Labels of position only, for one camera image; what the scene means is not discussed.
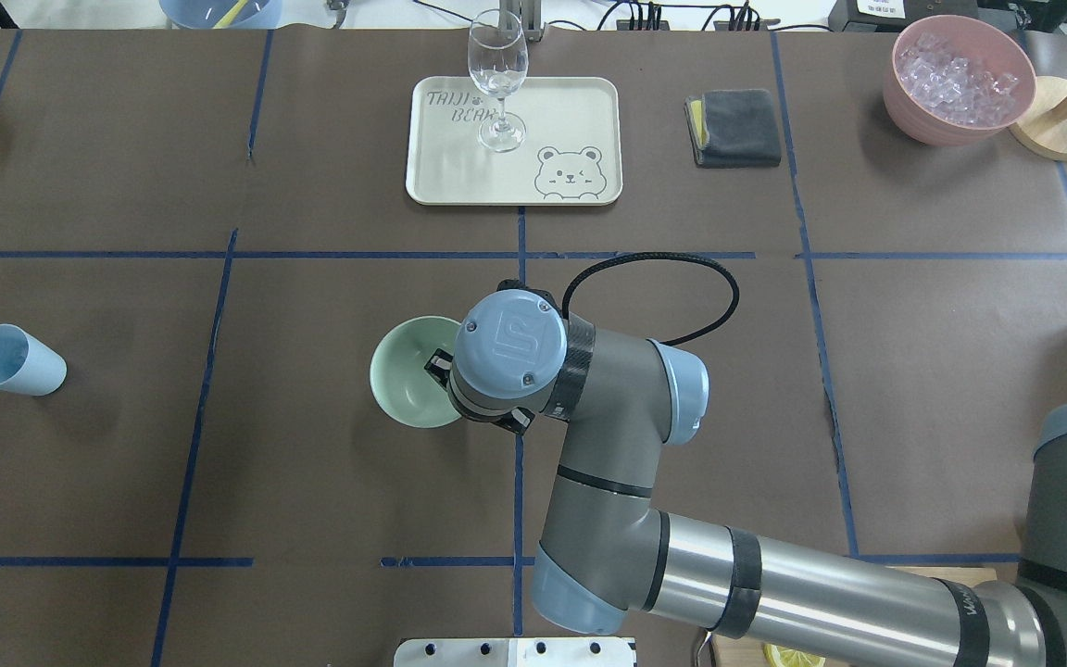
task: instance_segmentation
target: wine glass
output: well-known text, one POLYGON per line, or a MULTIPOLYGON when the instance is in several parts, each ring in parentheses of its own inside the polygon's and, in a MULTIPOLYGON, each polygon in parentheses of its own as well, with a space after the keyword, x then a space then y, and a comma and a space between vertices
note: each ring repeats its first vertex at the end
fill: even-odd
POLYGON ((488 10, 472 21, 466 44, 466 70, 483 94, 500 100, 500 114, 480 126, 480 144, 508 153, 525 141, 525 122, 505 113, 505 97, 516 93, 529 70, 522 20, 512 12, 488 10))

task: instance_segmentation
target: light blue cup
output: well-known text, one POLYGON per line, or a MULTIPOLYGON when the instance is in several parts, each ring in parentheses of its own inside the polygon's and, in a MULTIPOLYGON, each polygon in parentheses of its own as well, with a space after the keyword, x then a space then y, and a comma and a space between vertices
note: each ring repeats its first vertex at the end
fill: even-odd
MULTIPOLYGON (((159 0, 159 5, 174 25, 192 30, 211 29, 237 0, 159 0)), ((229 29, 271 30, 283 17, 283 0, 250 0, 229 29)))
POLYGON ((67 376, 60 354, 14 324, 0 324, 0 392, 43 397, 67 376))

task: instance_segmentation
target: green bowl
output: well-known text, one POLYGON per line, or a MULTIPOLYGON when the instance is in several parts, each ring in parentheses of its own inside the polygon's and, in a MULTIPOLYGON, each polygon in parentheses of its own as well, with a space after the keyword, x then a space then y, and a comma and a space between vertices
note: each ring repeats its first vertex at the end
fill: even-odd
POLYGON ((447 392, 424 369, 436 348, 453 350, 458 331, 458 321, 428 315, 403 321, 378 343, 368 385, 385 414, 415 428, 446 426, 460 417, 447 392))

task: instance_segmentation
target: pink bowl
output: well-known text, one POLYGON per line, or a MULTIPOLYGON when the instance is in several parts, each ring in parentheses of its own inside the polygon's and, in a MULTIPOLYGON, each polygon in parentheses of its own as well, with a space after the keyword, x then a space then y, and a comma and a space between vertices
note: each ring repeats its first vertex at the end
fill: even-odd
POLYGON ((930 146, 965 146, 986 139, 1020 120, 1024 111, 1032 106, 1032 98, 1035 95, 1036 70, 1032 67, 1032 60, 1029 60, 1023 49, 1020 49, 1019 44, 994 26, 984 25, 977 18, 958 17, 953 14, 920 18, 919 21, 906 27, 892 47, 892 57, 883 75, 883 106, 887 107, 889 116, 892 116, 896 126, 905 130, 908 137, 930 146), (982 59, 983 67, 994 76, 1009 73, 1020 80, 1019 85, 1012 92, 1015 107, 1007 115, 1006 122, 993 127, 956 125, 936 117, 911 98, 896 76, 896 60, 925 32, 947 38, 952 49, 967 59, 982 59))

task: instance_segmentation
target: label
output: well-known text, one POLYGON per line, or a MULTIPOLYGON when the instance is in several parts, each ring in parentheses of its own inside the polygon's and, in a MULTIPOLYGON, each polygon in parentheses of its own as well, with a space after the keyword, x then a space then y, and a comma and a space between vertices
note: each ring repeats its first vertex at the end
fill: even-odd
POLYGON ((873 17, 903 18, 903 0, 855 0, 859 12, 873 17))

